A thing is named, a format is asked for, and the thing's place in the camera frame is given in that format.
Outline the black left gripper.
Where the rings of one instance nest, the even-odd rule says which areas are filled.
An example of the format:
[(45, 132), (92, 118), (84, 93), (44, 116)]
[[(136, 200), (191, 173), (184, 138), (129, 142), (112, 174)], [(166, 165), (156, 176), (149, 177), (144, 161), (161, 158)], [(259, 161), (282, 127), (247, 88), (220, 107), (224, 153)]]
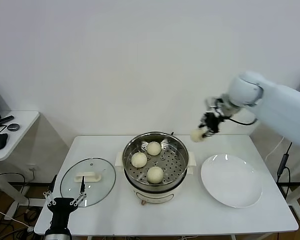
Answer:
[(48, 185), (48, 190), (43, 192), (45, 200), (50, 206), (50, 211), (52, 212), (52, 220), (50, 226), (52, 228), (67, 228), (69, 217), (72, 212), (75, 211), (75, 207), (78, 207), (87, 197), (85, 193), (85, 177), (82, 176), (79, 196), (77, 198), (70, 197), (53, 197), (53, 191), (55, 187), (55, 182), (57, 175), (55, 175)]

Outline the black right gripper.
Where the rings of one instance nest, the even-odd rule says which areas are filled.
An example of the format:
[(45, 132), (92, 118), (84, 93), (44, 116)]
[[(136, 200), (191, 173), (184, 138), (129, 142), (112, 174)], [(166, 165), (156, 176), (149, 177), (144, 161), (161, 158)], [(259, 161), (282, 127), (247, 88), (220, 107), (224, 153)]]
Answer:
[(198, 125), (199, 129), (204, 127), (207, 128), (202, 134), (202, 138), (212, 137), (215, 133), (219, 132), (219, 124), (224, 122), (224, 117), (222, 115), (215, 115), (213, 112), (206, 112), (202, 115), (200, 123)]

